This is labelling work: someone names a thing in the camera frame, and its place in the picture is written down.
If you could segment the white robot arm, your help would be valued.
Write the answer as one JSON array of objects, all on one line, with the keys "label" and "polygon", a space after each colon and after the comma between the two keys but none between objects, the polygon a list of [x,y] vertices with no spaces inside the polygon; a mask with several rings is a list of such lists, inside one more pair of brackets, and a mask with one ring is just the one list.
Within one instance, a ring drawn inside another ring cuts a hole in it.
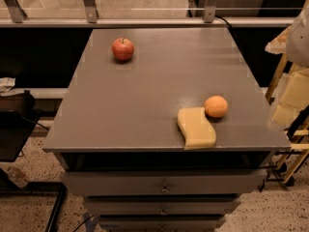
[{"label": "white robot arm", "polygon": [[309,6],[301,11],[291,25],[286,51],[290,62],[309,67]]}]

